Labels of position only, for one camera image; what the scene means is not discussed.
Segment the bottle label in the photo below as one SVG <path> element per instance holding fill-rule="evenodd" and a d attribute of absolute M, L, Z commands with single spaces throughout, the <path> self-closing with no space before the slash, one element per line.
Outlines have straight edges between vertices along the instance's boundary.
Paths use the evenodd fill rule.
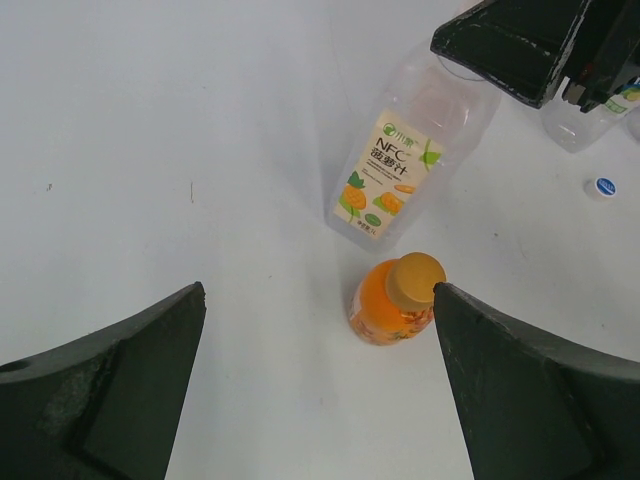
<path fill-rule="evenodd" d="M 383 111 L 333 213 L 380 237 L 441 156 L 441 145 Z"/>
<path fill-rule="evenodd" d="M 604 107 L 609 113 L 624 117 L 638 105 L 640 105 L 640 86 L 627 88 L 620 95 L 611 97 Z"/>
<path fill-rule="evenodd" d="M 353 331 L 365 342 L 373 345 L 394 345 L 401 340 L 415 337 L 434 320 L 433 306 L 422 312 L 402 312 L 402 325 L 390 331 L 382 331 L 371 325 L 362 310 L 360 295 L 362 284 L 358 287 L 349 307 L 349 324 Z"/>

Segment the white background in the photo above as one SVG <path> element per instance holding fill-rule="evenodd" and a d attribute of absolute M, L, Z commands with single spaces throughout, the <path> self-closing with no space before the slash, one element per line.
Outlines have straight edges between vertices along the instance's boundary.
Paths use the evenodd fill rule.
<path fill-rule="evenodd" d="M 388 72 L 454 10 L 2 2 L 0 364 L 200 280 L 207 320 L 169 480 L 470 480 L 435 328 L 384 349 L 345 322 L 376 263 L 426 251 L 496 308 L 640 361 L 640 162 L 620 128 L 571 156 L 505 97 L 395 251 L 325 226 Z M 586 197 L 596 174 L 619 198 Z"/>

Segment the plastic bottle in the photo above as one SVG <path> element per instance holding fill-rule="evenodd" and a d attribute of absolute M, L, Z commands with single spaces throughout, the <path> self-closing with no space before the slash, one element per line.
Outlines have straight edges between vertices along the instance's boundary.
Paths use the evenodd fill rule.
<path fill-rule="evenodd" d="M 569 153 L 578 153 L 592 145 L 614 125 L 640 105 L 640 86 L 630 85 L 620 95 L 589 113 L 555 98 L 540 111 L 549 136 Z"/>
<path fill-rule="evenodd" d="M 349 324 L 373 345 L 415 337 L 433 320 L 433 287 L 445 281 L 440 263 L 424 253 L 383 262 L 358 287 Z"/>
<path fill-rule="evenodd" d="M 640 108 L 627 115 L 627 128 L 631 136 L 640 143 Z"/>
<path fill-rule="evenodd" d="M 391 248 L 478 146 L 500 91 L 430 41 L 398 66 L 358 135 L 327 223 L 369 251 Z"/>

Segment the clear plastic container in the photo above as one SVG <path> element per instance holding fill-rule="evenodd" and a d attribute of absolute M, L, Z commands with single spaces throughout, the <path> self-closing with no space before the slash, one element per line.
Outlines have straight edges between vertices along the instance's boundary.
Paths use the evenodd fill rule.
<path fill-rule="evenodd" d="M 369 251 L 391 248 L 428 207 L 478 146 L 500 103 L 499 89 L 436 56 L 430 43 L 392 75 L 330 200 L 327 223 Z"/>
<path fill-rule="evenodd" d="M 627 115 L 627 129 L 633 138 L 640 143 L 640 108 Z"/>
<path fill-rule="evenodd" d="M 540 111 L 542 124 L 553 141 L 567 152 L 581 152 L 640 105 L 637 90 L 640 89 L 631 86 L 589 113 L 582 113 L 580 107 L 555 98 Z"/>

